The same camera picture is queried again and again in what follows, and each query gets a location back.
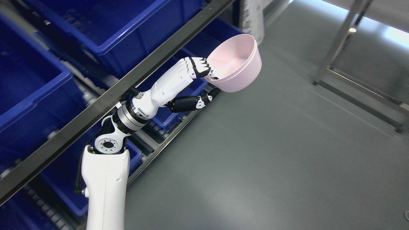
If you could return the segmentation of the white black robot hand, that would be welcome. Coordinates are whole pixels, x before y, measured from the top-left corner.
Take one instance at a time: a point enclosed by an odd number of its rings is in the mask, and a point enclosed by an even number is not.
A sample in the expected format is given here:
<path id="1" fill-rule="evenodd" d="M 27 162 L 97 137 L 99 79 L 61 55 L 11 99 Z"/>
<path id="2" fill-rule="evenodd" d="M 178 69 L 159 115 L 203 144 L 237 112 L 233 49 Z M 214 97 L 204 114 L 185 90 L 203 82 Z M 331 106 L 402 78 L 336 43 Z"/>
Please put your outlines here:
<path id="1" fill-rule="evenodd" d="M 177 96 L 193 80 L 203 77 L 213 77 L 213 67 L 206 58 L 180 59 L 149 90 L 143 92 L 140 98 L 134 97 L 130 107 L 138 118 L 143 119 L 153 118 L 160 107 L 168 107 L 173 113 L 203 109 L 219 94 L 219 88 L 213 88 L 201 96 Z"/>

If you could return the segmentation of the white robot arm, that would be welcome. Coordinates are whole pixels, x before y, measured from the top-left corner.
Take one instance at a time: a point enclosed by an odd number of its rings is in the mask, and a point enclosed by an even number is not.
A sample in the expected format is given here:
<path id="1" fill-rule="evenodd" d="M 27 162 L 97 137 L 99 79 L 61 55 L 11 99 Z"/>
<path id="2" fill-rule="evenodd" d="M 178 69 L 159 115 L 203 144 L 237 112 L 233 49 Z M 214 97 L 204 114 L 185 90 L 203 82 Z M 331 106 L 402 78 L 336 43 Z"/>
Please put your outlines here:
<path id="1" fill-rule="evenodd" d="M 81 176 L 88 198 L 87 230 L 123 230 L 130 153 L 127 138 L 139 131 L 163 105 L 153 90 L 126 100 L 101 121 L 93 144 L 84 147 Z"/>

